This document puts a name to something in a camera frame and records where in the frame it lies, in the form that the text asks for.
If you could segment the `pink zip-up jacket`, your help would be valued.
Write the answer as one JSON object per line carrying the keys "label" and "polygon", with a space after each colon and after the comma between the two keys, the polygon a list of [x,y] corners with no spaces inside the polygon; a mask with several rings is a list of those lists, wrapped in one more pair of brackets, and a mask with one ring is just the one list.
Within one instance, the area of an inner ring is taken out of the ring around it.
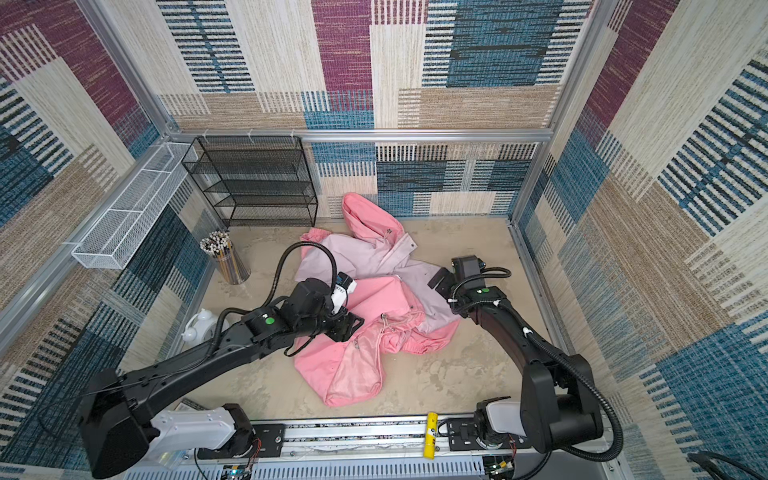
{"label": "pink zip-up jacket", "polygon": [[328,251],[304,247],[295,275],[298,281],[326,280],[337,268],[355,282],[352,293],[338,298],[363,318],[363,326],[344,342],[321,336],[294,361],[328,407],[372,399],[384,383],[383,355],[439,351],[459,326],[458,315],[428,286],[438,267],[412,259],[417,244],[404,226],[357,193],[346,194],[341,207],[349,232],[313,228],[304,234],[304,240]]}

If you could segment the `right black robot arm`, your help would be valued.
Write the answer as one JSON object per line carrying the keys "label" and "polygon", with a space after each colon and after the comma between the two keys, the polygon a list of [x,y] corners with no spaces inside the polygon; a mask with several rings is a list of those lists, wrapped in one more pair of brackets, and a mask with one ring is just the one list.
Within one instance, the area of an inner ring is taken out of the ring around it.
{"label": "right black robot arm", "polygon": [[536,332],[491,279],[511,271],[491,267],[476,256],[452,260],[428,281],[451,311],[470,318],[502,346],[522,374],[520,412],[522,435],[540,453],[562,450],[592,462],[613,458],[610,450],[596,453],[577,446],[604,433],[602,415],[615,419],[607,399],[594,384],[589,363],[567,355]]}

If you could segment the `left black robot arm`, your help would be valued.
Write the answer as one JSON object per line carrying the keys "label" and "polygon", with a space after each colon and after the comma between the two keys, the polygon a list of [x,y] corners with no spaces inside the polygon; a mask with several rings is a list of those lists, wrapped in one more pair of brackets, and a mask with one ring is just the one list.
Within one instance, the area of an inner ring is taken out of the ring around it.
{"label": "left black robot arm", "polygon": [[290,348],[298,337],[325,335],[344,342],[363,325],[346,304],[357,283],[344,273],[335,284],[308,278],[289,296],[254,310],[236,309],[239,321],[176,356],[119,374],[104,369],[89,381],[77,425],[91,474],[106,479],[128,470],[159,443],[156,418],[192,390],[242,365]]}

